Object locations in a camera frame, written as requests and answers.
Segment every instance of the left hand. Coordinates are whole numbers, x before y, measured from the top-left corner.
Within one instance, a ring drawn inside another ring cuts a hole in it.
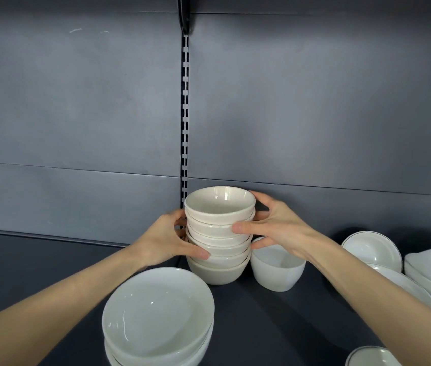
[[[175,229],[175,226],[185,226],[186,223],[183,209],[164,214],[126,249],[133,252],[134,258],[139,259],[143,266],[160,264],[175,256],[190,256],[206,260],[209,253],[199,246],[182,240],[185,237],[185,229]]]

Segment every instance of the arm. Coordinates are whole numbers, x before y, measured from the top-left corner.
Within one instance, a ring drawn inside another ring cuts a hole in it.
[[[186,243],[184,212],[161,216],[131,246],[0,312],[0,366],[37,365],[106,295],[148,265],[176,255],[207,259]]]
[[[270,211],[258,212],[258,221],[235,223],[235,233],[267,236],[253,243],[253,249],[280,244],[308,260],[403,366],[431,365],[431,308],[312,229],[285,203],[253,194]]]

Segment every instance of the right hand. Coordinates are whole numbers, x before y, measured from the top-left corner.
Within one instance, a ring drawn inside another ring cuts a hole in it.
[[[266,205],[269,211],[259,211],[253,221],[233,224],[237,234],[264,235],[265,238],[252,243],[253,249],[279,244],[290,254],[309,260],[308,247],[317,240],[329,240],[297,216],[284,202],[263,193],[251,191],[256,200]]]

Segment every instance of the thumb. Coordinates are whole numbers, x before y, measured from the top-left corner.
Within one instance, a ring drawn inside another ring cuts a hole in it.
[[[239,221],[233,224],[233,233],[246,235],[268,235],[268,227],[261,221]]]
[[[205,249],[185,241],[180,243],[177,255],[199,258],[201,260],[206,260],[210,257],[209,252],[207,252]]]

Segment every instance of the forearm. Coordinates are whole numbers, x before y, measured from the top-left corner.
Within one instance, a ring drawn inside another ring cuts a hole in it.
[[[431,308],[323,235],[307,253],[402,365],[431,365]]]
[[[0,366],[38,364],[106,295],[142,267],[127,249],[0,312]]]

